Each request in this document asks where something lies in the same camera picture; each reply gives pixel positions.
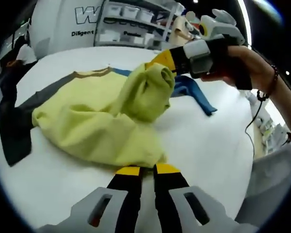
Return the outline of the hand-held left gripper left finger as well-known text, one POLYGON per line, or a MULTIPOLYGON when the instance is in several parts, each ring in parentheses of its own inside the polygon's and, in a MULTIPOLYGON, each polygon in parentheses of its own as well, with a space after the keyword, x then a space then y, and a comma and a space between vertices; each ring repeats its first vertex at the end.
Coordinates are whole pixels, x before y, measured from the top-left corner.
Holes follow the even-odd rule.
POLYGON ((119 169, 107 187, 98 187, 72 206, 70 216, 39 233, 133 233, 141 207, 143 169, 119 169))

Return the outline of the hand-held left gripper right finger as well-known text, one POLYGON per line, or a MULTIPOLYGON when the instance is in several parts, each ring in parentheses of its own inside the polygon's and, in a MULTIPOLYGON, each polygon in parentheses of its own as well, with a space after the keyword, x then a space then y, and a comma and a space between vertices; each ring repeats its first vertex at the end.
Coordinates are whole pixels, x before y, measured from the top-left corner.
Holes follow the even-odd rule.
POLYGON ((155 207, 163 233, 257 232, 255 226, 228 217, 219 201, 190 186, 174 166, 156 164, 153 176, 155 207))

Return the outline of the person's right hand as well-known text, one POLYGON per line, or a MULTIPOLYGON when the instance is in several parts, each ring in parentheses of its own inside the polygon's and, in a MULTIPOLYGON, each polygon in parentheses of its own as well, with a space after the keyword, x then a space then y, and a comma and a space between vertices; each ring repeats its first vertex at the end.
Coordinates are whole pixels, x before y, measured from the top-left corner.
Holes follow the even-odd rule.
MULTIPOLYGON (((274 80, 275 70, 259 54, 245 46, 229 46, 228 55, 239 58, 246 66, 254 89, 258 89, 267 95, 274 92, 276 84, 274 80)), ((230 71, 225 67, 219 68, 217 72, 203 75, 201 80, 204 82, 224 81, 230 86, 236 86, 234 80, 230 77, 230 71)))

